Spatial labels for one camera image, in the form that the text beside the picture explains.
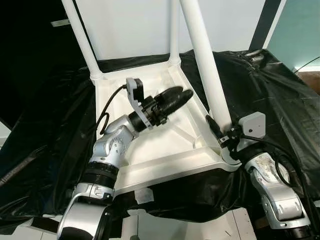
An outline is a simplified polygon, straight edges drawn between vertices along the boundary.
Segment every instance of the white wall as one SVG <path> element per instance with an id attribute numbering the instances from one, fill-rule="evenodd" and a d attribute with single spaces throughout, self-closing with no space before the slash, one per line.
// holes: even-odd
<path id="1" fill-rule="evenodd" d="M 289 69 L 320 56 L 320 0 L 288 0 L 268 50 Z M 320 59 L 308 66 L 320 66 Z"/>
<path id="2" fill-rule="evenodd" d="M 98 59 L 169 52 L 170 0 L 76 0 Z M 265 0 L 199 0 L 213 51 L 247 50 Z M 180 52 L 192 49 L 181 11 Z"/>
<path id="3" fill-rule="evenodd" d="M 10 130 L 0 122 L 0 149 L 10 134 Z"/>

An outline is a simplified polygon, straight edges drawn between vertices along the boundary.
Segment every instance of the black cable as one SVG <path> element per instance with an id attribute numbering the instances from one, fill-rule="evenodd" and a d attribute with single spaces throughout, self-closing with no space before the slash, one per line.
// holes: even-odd
<path id="1" fill-rule="evenodd" d="M 80 11 L 79 11 L 79 8 L 78 8 L 78 5 L 77 5 L 76 0 L 72 0 L 72 3 L 73 3 L 73 5 L 74 5 L 76 14 L 77 14 L 78 17 L 79 17 L 81 26 L 82 26 L 82 28 L 83 28 L 85 37 L 86 37 L 86 39 L 88 40 L 88 43 L 89 43 L 89 45 L 90 45 L 90 48 L 91 48 L 91 51 L 92 51 L 92 53 L 93 53 L 94 59 L 95 59 L 95 61 L 97 62 L 97 61 L 98 61 L 98 60 L 97 60 L 97 56 L 96 56 L 96 54 L 95 54 L 94 48 L 92 47 L 92 44 L 91 44 L 89 35 L 88 35 L 87 30 L 86 30 L 86 27 L 85 27 L 85 23 L 84 23 L 84 21 L 83 21 L 83 19 L 82 19 L 82 17 L 81 17 L 81 14 L 80 14 Z"/>
<path id="2" fill-rule="evenodd" d="M 317 56 L 315 59 L 312 59 L 311 61 L 307 62 L 305 65 L 303 65 L 302 67 L 300 67 L 297 71 L 295 71 L 294 73 L 298 72 L 300 69 L 304 68 L 305 66 L 307 66 L 308 64 L 312 63 L 313 61 L 320 59 L 320 56 Z"/>
<path id="3" fill-rule="evenodd" d="M 282 181 L 285 185 L 287 185 L 288 187 L 292 188 L 293 185 L 290 184 L 289 182 L 287 182 L 287 181 L 285 180 L 285 178 L 282 176 L 282 173 L 281 173 L 280 168 L 279 168 L 279 161 L 278 161 L 278 160 L 274 160 L 274 162 L 275 162 L 275 164 L 274 164 L 274 165 L 275 165 L 275 171 L 276 171 L 276 173 L 278 174 L 278 176 L 279 176 L 279 178 L 281 179 L 281 181 Z"/>
<path id="4" fill-rule="evenodd" d="M 257 141 L 257 142 L 261 142 L 267 145 L 271 145 L 279 150 L 281 150 L 283 153 L 285 153 L 285 157 L 287 158 L 287 160 L 292 164 L 299 180 L 301 183 L 301 187 L 302 187 L 302 191 L 303 191 L 303 195 L 306 199 L 306 203 L 307 203 L 307 207 L 308 207 L 308 215 L 310 217 L 310 222 L 311 222 L 311 227 L 313 228 L 313 231 L 316 235 L 319 235 L 319 223 L 320 223 L 320 216 L 319 216 L 319 212 L 317 210 L 317 207 L 315 206 L 314 202 L 312 201 L 312 199 L 310 198 L 309 192 L 307 190 L 307 181 L 306 181 L 306 177 L 304 175 L 304 173 L 301 170 L 301 167 L 299 165 L 298 159 L 294 158 L 284 147 L 265 140 L 265 139 L 261 139 L 258 137 L 253 137 L 253 136 L 247 136 L 247 135 L 242 135 L 241 136 L 243 139 L 249 139 L 249 140 L 253 140 L 253 141 Z M 278 166 L 278 170 L 277 170 L 277 174 L 279 175 L 279 178 L 281 179 L 282 175 L 280 173 L 279 170 L 279 166 Z"/>
<path id="5" fill-rule="evenodd" d="M 106 127 L 107 127 L 107 124 L 108 124 L 108 121 L 109 121 L 109 113 L 106 112 L 107 108 L 109 107 L 111 101 L 114 99 L 114 97 L 117 95 L 118 92 L 121 91 L 121 89 L 126 89 L 127 86 L 126 85 L 122 85 L 120 86 L 117 90 L 115 90 L 115 92 L 110 96 L 109 100 L 106 102 L 98 120 L 96 121 L 96 125 L 95 125 L 95 129 L 97 130 L 98 129 L 98 126 L 101 122 L 101 120 L 104 118 L 105 116 L 105 121 L 104 121 L 104 124 L 103 124 L 103 127 L 100 131 L 100 135 L 103 135 L 105 130 L 106 130 Z"/>

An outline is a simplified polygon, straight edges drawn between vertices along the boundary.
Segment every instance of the black plastic sheet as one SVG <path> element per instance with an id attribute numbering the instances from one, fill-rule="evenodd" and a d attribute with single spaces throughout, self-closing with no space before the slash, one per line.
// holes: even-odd
<path id="1" fill-rule="evenodd" d="M 299 157 L 308 189 L 320 199 L 320 97 L 268 51 L 247 53 L 214 52 L 232 120 L 265 113 L 267 137 Z M 182 70 L 208 109 L 193 51 L 180 57 Z M 99 66 L 110 72 L 168 58 L 113 59 Z M 44 83 L 0 151 L 0 233 L 10 233 L 30 217 L 63 214 L 92 153 L 95 114 L 86 67 L 56 71 Z M 114 220 L 128 216 L 128 209 L 143 208 L 154 216 L 205 222 L 260 201 L 242 168 L 214 169 L 150 188 L 154 202 L 138 205 L 133 192 L 117 196 Z"/>

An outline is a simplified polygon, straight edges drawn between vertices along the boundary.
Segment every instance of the black band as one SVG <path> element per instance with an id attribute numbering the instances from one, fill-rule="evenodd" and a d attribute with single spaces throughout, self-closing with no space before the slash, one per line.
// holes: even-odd
<path id="1" fill-rule="evenodd" d="M 280 2 L 281 0 L 265 0 L 258 24 L 256 25 L 251 40 L 249 47 L 250 51 L 263 48 Z"/>
<path id="2" fill-rule="evenodd" d="M 81 181 L 83 183 L 98 184 L 113 189 L 119 169 L 103 162 L 91 162 L 85 170 Z"/>
<path id="3" fill-rule="evenodd" d="M 144 124 L 144 122 L 141 120 L 141 118 L 135 111 L 129 114 L 129 119 L 132 126 L 134 127 L 134 130 L 136 130 L 138 133 L 147 128 L 147 126 Z"/>

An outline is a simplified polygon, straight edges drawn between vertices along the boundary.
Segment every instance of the robotic arm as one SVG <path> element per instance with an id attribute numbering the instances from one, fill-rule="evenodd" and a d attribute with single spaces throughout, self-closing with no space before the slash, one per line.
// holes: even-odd
<path id="1" fill-rule="evenodd" d="M 285 230 L 293 239 L 310 237 L 311 221 L 289 184 L 288 171 L 271 157 L 263 144 L 266 116 L 261 112 L 245 116 L 226 135 L 209 115 L 206 120 L 222 148 L 222 158 L 240 160 L 249 173 L 271 229 Z"/>
<path id="2" fill-rule="evenodd" d="M 138 78 L 127 78 L 126 89 L 134 111 L 110 123 L 95 142 L 92 157 L 59 224 L 59 240 L 108 239 L 112 220 L 108 206 L 130 143 L 146 128 L 165 124 L 168 115 L 193 96 L 191 90 L 175 86 L 144 99 L 143 84 Z"/>

